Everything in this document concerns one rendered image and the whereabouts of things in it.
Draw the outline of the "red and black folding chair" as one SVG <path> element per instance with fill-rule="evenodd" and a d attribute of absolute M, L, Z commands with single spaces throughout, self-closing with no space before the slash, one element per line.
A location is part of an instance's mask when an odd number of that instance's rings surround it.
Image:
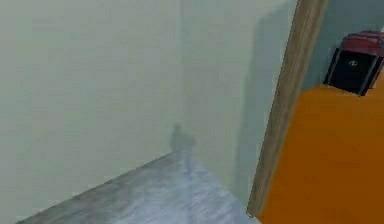
<path fill-rule="evenodd" d="M 346 35 L 335 49 L 323 83 L 365 96 L 384 67 L 384 32 Z"/>

